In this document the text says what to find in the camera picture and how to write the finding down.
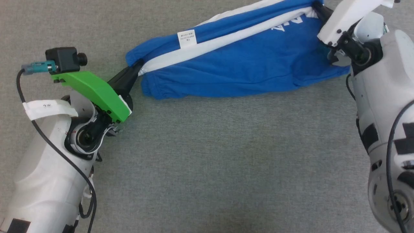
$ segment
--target cable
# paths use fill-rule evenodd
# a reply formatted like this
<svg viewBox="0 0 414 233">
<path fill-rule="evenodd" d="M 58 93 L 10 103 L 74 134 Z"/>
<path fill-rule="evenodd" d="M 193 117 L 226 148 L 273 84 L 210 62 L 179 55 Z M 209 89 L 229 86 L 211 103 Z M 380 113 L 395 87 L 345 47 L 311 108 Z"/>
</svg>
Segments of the cable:
<svg viewBox="0 0 414 233">
<path fill-rule="evenodd" d="M 347 84 L 347 89 L 349 94 L 352 96 L 352 98 L 355 100 L 355 95 L 352 93 L 351 88 L 349 87 L 349 77 L 351 76 L 351 74 L 348 74 L 347 79 L 345 80 L 345 83 Z"/>
<path fill-rule="evenodd" d="M 394 120 L 394 123 L 391 127 L 390 136 L 388 138 L 388 144 L 387 144 L 387 157 L 386 157 L 386 175 L 387 175 L 387 185 L 388 185 L 388 192 L 390 194 L 391 204 L 392 206 L 397 206 L 395 199 L 394 199 L 394 189 L 392 188 L 392 178 L 391 178 L 391 148 L 392 143 L 394 142 L 394 134 L 395 129 L 397 128 L 398 122 L 400 121 L 402 115 L 405 113 L 407 109 L 409 109 L 412 105 L 414 105 L 414 100 L 412 100 L 410 103 L 408 103 L 402 110 L 398 113 L 397 117 Z M 398 225 L 400 226 L 402 233 L 407 233 L 407 230 L 405 229 L 404 223 L 402 222 L 400 213 L 398 212 L 398 208 L 394 208 L 395 217 L 397 218 Z"/>
<path fill-rule="evenodd" d="M 20 78 L 22 76 L 22 73 L 24 72 L 24 69 L 21 69 L 16 77 L 16 87 L 17 87 L 17 92 L 19 93 L 19 97 L 20 100 L 22 101 L 22 103 L 25 103 L 26 100 L 24 99 L 23 96 L 23 92 L 22 92 L 22 87 L 20 85 Z M 60 151 L 49 139 L 48 137 L 43 133 L 43 131 L 40 129 L 39 125 L 36 123 L 36 121 L 31 121 L 34 128 L 36 129 L 36 131 L 40 134 L 40 136 L 45 140 L 45 142 L 47 144 L 49 144 L 49 146 L 51 148 L 53 148 L 64 160 L 66 160 L 66 162 L 68 162 L 81 176 L 82 178 L 86 181 L 86 183 L 88 183 L 89 188 L 91 189 L 91 193 L 92 193 L 92 198 L 91 198 L 91 204 L 89 205 L 89 209 L 87 214 L 83 214 L 82 215 L 85 216 L 86 218 L 89 217 L 89 215 L 91 214 L 91 210 L 92 211 L 92 215 L 91 215 L 91 220 L 89 222 L 89 228 L 88 228 L 88 233 L 91 232 L 92 230 L 92 225 L 94 223 L 94 219 L 95 219 L 95 213 L 96 213 L 96 206 L 97 206 L 97 200 L 96 200 L 96 192 L 94 189 L 94 186 L 92 185 L 92 183 L 90 182 L 89 178 L 79 169 L 78 166 L 76 166 L 76 164 L 74 164 L 62 151 Z"/>
</svg>

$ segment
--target black tape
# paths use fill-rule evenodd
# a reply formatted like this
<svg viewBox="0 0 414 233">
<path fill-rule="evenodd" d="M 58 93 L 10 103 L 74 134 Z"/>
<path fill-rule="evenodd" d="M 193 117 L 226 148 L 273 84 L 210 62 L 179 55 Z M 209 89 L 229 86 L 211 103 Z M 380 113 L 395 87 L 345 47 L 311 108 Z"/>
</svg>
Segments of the black tape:
<svg viewBox="0 0 414 233">
<path fill-rule="evenodd" d="M 414 173 L 412 173 L 410 171 L 402 172 L 398 176 L 397 180 L 407 184 L 412 189 L 414 189 Z"/>
<path fill-rule="evenodd" d="M 407 138 L 414 138 L 414 123 L 403 123 L 402 127 Z"/>
<path fill-rule="evenodd" d="M 14 218 L 7 233 L 26 233 L 29 226 L 30 222 Z"/>
<path fill-rule="evenodd" d="M 365 150 L 368 151 L 368 148 L 378 141 L 378 132 L 375 128 L 374 123 L 370 124 L 361 135 L 362 144 L 365 147 Z"/>
<path fill-rule="evenodd" d="M 414 153 L 414 123 L 403 123 L 402 127 L 407 138 L 394 141 L 397 154 L 406 155 Z"/>
<path fill-rule="evenodd" d="M 414 153 L 414 138 L 404 138 L 394 141 L 398 155 Z"/>
</svg>

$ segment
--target white tape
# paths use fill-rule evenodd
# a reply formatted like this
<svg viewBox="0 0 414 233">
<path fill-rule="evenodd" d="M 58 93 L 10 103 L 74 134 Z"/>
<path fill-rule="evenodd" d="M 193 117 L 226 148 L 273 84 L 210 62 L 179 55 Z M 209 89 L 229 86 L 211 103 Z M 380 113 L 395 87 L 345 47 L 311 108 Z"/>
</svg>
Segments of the white tape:
<svg viewBox="0 0 414 233">
<path fill-rule="evenodd" d="M 122 102 L 124 102 L 124 104 L 125 104 L 125 106 L 128 108 L 128 110 L 130 111 L 130 114 L 129 114 L 129 116 L 131 115 L 131 113 L 132 113 L 132 110 L 129 108 L 129 106 L 128 106 L 128 104 L 127 104 L 127 102 L 125 102 L 125 100 L 122 98 L 122 96 L 121 95 L 119 95 L 119 98 L 122 100 Z"/>
<path fill-rule="evenodd" d="M 78 116 L 76 110 L 64 100 L 34 100 L 23 103 L 23 107 L 31 121 L 59 114 Z"/>
</svg>

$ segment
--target connector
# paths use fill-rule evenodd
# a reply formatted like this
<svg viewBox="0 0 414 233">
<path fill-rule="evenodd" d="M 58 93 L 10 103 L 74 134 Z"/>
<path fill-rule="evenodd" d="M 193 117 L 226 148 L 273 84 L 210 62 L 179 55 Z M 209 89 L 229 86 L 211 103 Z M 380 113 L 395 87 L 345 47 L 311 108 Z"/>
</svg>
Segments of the connector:
<svg viewBox="0 0 414 233">
<path fill-rule="evenodd" d="M 56 64 L 54 61 L 42 61 L 42 62 L 33 62 L 30 64 L 22 65 L 22 69 L 24 69 L 23 75 L 31 75 L 33 73 L 41 73 L 41 72 L 50 72 L 56 71 Z"/>
</svg>

